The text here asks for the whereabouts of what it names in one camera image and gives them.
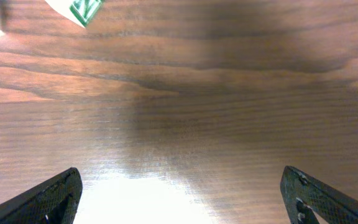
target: wooden surface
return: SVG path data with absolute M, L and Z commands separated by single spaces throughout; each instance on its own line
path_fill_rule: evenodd
M 0 203 L 77 167 L 75 223 L 289 223 L 293 165 L 358 199 L 358 1 L 6 0 Z

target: wood grain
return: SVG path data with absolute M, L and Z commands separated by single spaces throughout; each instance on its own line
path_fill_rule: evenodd
M 0 203 L 71 166 L 75 223 L 288 223 L 285 165 L 358 199 L 358 1 L 3 11 Z

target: wooden table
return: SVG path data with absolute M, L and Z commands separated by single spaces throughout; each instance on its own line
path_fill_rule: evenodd
M 0 203 L 77 167 L 75 223 L 289 223 L 293 165 L 358 199 L 358 1 L 7 0 Z

